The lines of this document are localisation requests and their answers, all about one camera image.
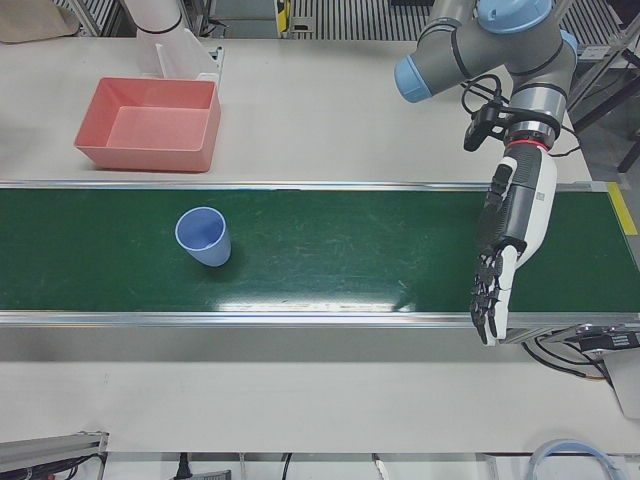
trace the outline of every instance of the yellow tape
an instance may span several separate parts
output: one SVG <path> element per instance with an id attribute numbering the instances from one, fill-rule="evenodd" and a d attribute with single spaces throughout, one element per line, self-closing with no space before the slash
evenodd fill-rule
<path id="1" fill-rule="evenodd" d="M 289 29 L 289 14 L 291 12 L 291 0 L 278 0 L 276 2 L 278 12 L 278 32 L 284 33 Z"/>
<path id="2" fill-rule="evenodd" d="M 638 229 L 636 228 L 636 224 L 633 222 L 633 218 L 631 218 L 631 213 L 629 212 L 627 204 L 622 197 L 622 192 L 620 191 L 618 184 L 616 182 L 607 182 L 607 189 L 609 190 L 609 196 L 611 197 L 613 208 L 618 216 L 618 221 L 622 226 L 622 231 L 625 235 L 638 235 Z"/>

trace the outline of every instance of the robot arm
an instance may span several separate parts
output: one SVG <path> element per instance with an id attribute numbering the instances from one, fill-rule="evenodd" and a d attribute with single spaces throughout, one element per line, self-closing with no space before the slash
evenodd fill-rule
<path id="1" fill-rule="evenodd" d="M 483 342 L 507 332 L 515 270 L 542 244 L 555 193 L 556 165 L 547 153 L 560 134 L 576 63 L 576 41 L 562 32 L 552 0 L 436 2 L 416 51 L 396 66 L 398 89 L 425 100 L 505 65 L 513 79 L 509 108 L 489 103 L 473 117 L 465 148 L 488 135 L 505 153 L 487 192 L 477 234 L 478 266 L 471 316 Z"/>

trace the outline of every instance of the blue cup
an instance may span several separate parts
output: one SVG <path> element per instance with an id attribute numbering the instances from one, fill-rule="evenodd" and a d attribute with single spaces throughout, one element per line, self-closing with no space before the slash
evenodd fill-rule
<path id="1" fill-rule="evenodd" d="M 209 267 L 219 267 L 231 256 L 227 222 L 215 208 L 196 207 L 182 215 L 176 224 L 176 240 L 189 255 Z"/>

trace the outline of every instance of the gray floor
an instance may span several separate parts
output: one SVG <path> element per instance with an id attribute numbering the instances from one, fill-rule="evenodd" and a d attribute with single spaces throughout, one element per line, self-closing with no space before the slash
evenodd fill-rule
<path id="1" fill-rule="evenodd" d="M 634 71 L 622 69 L 613 70 L 600 81 L 602 86 L 613 86 L 585 99 L 570 115 L 574 122 L 586 112 L 594 108 L 603 100 L 616 92 L 629 78 L 633 78 Z M 625 157 L 633 140 L 631 135 L 640 129 L 640 94 L 630 98 L 608 115 L 581 132 L 580 142 L 589 171 L 594 180 L 618 182 L 631 215 L 640 225 L 640 160 L 625 173 L 618 173 L 616 167 Z M 627 237 L 636 262 L 640 265 L 640 236 Z"/>

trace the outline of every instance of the blue joint cap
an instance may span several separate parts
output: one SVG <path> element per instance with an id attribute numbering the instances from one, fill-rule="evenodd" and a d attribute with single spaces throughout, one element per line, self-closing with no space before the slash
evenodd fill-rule
<path id="1" fill-rule="evenodd" d="M 573 53 L 576 54 L 576 63 L 578 63 L 578 40 L 566 30 L 560 30 L 560 35 L 562 35 L 562 40 L 573 49 Z"/>
<path id="2" fill-rule="evenodd" d="M 546 19 L 553 0 L 480 0 L 478 23 L 491 33 L 519 33 Z"/>
<path id="3" fill-rule="evenodd" d="M 433 97 L 410 55 L 398 62 L 394 76 L 396 86 L 406 101 L 416 103 Z"/>

